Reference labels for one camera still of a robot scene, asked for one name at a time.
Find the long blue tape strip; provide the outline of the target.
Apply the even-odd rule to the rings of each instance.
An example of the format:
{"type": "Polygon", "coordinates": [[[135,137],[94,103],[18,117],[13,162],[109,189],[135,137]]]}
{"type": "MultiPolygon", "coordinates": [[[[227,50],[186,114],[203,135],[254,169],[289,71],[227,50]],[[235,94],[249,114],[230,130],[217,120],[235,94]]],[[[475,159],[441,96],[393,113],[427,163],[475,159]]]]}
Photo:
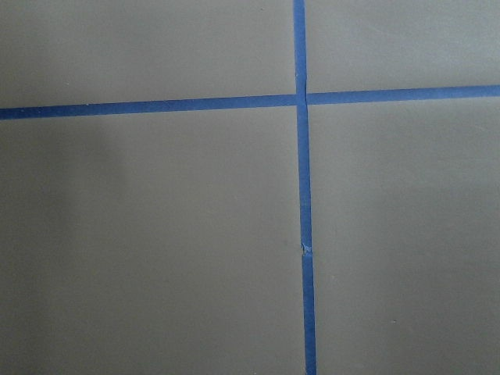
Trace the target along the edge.
{"type": "Polygon", "coordinates": [[[298,188],[302,249],[302,294],[305,334],[305,372],[316,374],[316,317],[312,237],[312,199],[309,162],[309,113],[307,102],[307,55],[305,3],[293,2],[295,89],[298,141],[298,188]]]}

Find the crossing blue tape strip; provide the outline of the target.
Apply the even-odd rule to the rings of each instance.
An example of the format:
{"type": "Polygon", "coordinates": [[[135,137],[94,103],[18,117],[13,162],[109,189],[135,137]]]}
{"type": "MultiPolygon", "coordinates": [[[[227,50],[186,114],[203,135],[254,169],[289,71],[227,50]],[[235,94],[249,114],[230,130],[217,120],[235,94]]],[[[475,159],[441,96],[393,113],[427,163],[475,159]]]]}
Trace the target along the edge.
{"type": "MultiPolygon", "coordinates": [[[[332,91],[308,93],[307,105],[333,105],[363,102],[402,102],[459,98],[493,98],[499,96],[499,86],[426,87],[368,91],[332,91]]],[[[49,105],[2,108],[2,120],[23,120],[73,116],[108,116],[138,113],[169,113],[219,109],[274,108],[299,105],[299,97],[257,95],[224,98],[193,98],[165,101],[116,102],[78,105],[49,105]]]]}

